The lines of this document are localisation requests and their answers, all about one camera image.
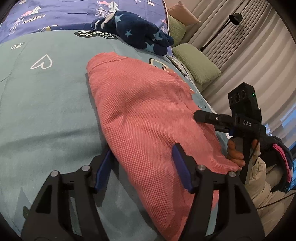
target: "device handle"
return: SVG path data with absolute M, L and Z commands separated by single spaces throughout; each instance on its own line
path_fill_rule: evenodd
M 246 165 L 242 168 L 239 174 L 239 178 L 241 179 L 243 184 L 248 184 L 250 181 L 250 174 L 253 167 L 253 162 L 251 161 L 250 155 L 253 153 L 252 141 L 253 138 L 249 137 L 233 137 L 231 138 L 235 143 L 235 149 L 239 152 L 243 153 L 244 161 Z

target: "hand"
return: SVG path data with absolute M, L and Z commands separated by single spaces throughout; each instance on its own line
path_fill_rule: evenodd
M 254 139 L 252 141 L 252 148 L 254 149 L 256 144 L 257 144 L 257 140 Z M 246 162 L 243 160 L 244 159 L 244 155 L 239 152 L 238 150 L 235 149 L 235 143 L 233 140 L 229 140 L 227 143 L 227 156 L 226 158 L 231 160 L 232 162 L 236 163 L 239 166 L 239 170 L 242 170 L 242 167 L 244 167 L 246 165 Z

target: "pink pillow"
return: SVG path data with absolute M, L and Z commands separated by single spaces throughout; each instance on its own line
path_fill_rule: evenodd
M 168 10 L 168 14 L 185 26 L 199 23 L 200 21 L 180 1 Z

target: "lamp head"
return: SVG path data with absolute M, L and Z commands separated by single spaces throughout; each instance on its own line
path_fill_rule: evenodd
M 242 15 L 240 13 L 234 13 L 229 15 L 229 20 L 234 24 L 234 25 L 239 25 L 239 23 L 242 21 Z

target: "white heart outline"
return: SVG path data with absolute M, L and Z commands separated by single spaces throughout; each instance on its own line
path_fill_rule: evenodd
M 49 59 L 49 61 L 50 61 L 50 65 L 49 65 L 48 67 L 46 67 L 46 68 L 43 67 L 44 62 L 42 62 L 40 65 L 34 67 L 35 64 L 37 64 L 40 60 L 42 60 L 42 59 L 45 58 L 45 57 L 47 57 L 47 58 Z M 52 66 L 52 60 L 51 60 L 51 58 L 48 56 L 48 54 L 44 55 L 41 59 L 39 59 L 36 63 L 34 63 L 34 64 L 31 66 L 30 69 L 36 69 L 36 68 L 38 68 L 38 67 L 40 67 L 40 66 L 41 66 L 42 69 L 48 69 L 48 68 L 50 68 L 50 67 Z

